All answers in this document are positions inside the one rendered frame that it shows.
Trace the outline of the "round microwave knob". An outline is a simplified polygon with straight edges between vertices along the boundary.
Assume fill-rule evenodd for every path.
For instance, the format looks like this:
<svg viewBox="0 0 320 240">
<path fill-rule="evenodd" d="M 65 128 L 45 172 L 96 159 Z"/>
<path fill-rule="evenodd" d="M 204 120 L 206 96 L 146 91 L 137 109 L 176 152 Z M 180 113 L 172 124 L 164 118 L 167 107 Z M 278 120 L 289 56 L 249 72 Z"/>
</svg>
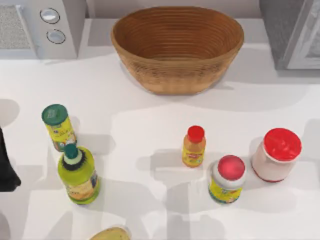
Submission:
<svg viewBox="0 0 320 240">
<path fill-rule="evenodd" d="M 47 39 L 56 45 L 63 44 L 66 41 L 65 34 L 58 29 L 51 29 L 46 33 Z"/>
<path fill-rule="evenodd" d="M 40 18 L 47 24 L 56 24 L 60 21 L 60 14 L 54 8 L 46 8 L 40 11 Z"/>
</svg>

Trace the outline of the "yellow bread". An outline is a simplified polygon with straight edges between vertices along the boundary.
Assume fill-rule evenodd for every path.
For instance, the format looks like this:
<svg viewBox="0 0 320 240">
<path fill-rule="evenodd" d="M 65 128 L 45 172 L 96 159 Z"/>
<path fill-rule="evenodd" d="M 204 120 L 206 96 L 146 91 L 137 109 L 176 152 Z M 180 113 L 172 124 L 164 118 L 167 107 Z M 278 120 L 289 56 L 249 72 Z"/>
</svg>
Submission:
<svg viewBox="0 0 320 240">
<path fill-rule="evenodd" d="M 112 226 L 96 233 L 89 240 L 132 240 L 132 237 L 123 226 Z"/>
</svg>

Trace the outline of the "brown wicker basket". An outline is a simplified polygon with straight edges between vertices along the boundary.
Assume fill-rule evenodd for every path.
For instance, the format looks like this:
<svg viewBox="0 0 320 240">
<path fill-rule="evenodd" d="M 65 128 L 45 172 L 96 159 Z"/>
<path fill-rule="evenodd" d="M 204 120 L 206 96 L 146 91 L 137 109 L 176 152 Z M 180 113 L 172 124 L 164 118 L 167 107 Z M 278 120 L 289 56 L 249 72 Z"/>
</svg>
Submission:
<svg viewBox="0 0 320 240">
<path fill-rule="evenodd" d="M 196 6 L 132 12 L 114 24 L 110 37 L 132 77 L 160 95 L 193 95 L 214 85 L 245 40 L 235 19 Z"/>
</svg>

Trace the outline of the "orange bottle with red cap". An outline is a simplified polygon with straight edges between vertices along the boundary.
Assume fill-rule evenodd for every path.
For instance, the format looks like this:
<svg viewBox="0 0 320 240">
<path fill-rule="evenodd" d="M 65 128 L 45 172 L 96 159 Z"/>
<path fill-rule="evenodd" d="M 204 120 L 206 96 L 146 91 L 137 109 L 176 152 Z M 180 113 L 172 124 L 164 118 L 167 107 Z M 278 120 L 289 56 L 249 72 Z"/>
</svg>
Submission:
<svg viewBox="0 0 320 240">
<path fill-rule="evenodd" d="M 190 126 L 183 139 L 182 162 L 190 167 L 200 166 L 206 149 L 205 130 L 199 125 Z"/>
</svg>

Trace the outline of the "yellow can with green lid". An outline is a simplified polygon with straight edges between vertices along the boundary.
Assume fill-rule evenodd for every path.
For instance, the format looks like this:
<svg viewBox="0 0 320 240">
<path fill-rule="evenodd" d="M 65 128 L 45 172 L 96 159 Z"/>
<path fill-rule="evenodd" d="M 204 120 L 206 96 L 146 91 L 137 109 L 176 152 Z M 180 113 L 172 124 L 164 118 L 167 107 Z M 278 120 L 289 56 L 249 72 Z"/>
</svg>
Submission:
<svg viewBox="0 0 320 240">
<path fill-rule="evenodd" d="M 42 111 L 41 118 L 58 152 L 63 152 L 68 144 L 77 143 L 77 137 L 65 106 L 58 103 L 51 104 Z"/>
</svg>

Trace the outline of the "white jar with red lid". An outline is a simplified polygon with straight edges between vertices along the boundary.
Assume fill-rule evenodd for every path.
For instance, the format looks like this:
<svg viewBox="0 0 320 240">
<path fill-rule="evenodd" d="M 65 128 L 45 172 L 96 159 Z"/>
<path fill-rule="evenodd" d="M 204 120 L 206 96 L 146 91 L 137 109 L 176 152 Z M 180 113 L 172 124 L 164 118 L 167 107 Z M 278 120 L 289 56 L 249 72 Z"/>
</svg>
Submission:
<svg viewBox="0 0 320 240">
<path fill-rule="evenodd" d="M 263 137 L 251 158 L 251 167 L 263 181 L 278 183 L 291 172 L 302 152 L 302 142 L 293 131 L 277 127 Z"/>
</svg>

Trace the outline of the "green bottle with green cap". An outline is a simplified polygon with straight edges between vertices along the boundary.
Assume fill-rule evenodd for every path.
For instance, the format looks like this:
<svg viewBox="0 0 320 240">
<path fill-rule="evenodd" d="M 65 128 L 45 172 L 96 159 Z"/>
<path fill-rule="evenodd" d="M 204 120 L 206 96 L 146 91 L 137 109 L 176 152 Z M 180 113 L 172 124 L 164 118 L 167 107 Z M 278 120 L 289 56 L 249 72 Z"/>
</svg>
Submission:
<svg viewBox="0 0 320 240">
<path fill-rule="evenodd" d="M 67 195 L 77 205 L 92 203 L 100 192 L 100 178 L 92 153 L 83 146 L 69 143 L 64 147 L 57 171 Z"/>
</svg>

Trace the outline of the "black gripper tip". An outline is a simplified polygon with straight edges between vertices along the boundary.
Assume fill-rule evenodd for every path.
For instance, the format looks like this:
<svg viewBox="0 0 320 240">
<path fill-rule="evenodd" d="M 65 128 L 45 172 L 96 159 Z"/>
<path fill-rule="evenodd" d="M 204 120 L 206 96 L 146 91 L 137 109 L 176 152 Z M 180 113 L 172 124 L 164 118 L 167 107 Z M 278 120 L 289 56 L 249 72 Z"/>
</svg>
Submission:
<svg viewBox="0 0 320 240">
<path fill-rule="evenodd" d="M 21 183 L 19 176 L 10 163 L 3 130 L 0 127 L 0 192 L 14 192 Z"/>
</svg>

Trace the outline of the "yellow jar with red lid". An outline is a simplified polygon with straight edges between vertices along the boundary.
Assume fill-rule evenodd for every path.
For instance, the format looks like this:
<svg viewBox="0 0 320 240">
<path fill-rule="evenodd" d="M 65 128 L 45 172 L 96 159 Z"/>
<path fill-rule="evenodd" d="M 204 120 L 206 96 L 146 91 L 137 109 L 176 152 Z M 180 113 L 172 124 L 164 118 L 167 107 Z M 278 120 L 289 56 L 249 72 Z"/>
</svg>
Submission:
<svg viewBox="0 0 320 240">
<path fill-rule="evenodd" d="M 234 203 L 246 180 L 246 165 L 235 155 L 225 155 L 210 170 L 208 192 L 220 204 Z"/>
</svg>

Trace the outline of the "pale microwave oven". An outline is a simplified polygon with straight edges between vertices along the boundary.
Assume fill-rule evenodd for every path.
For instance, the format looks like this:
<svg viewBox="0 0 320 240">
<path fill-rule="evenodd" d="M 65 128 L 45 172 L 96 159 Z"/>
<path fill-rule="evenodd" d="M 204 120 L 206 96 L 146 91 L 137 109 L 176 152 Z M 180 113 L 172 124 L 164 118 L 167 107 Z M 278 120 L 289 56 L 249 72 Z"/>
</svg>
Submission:
<svg viewBox="0 0 320 240">
<path fill-rule="evenodd" d="M 41 19 L 40 11 L 47 8 L 58 11 L 59 22 Z M 86 15 L 86 0 L 0 0 L 0 60 L 76 59 Z M 47 31 L 54 29 L 65 34 L 64 43 L 47 39 Z"/>
</svg>

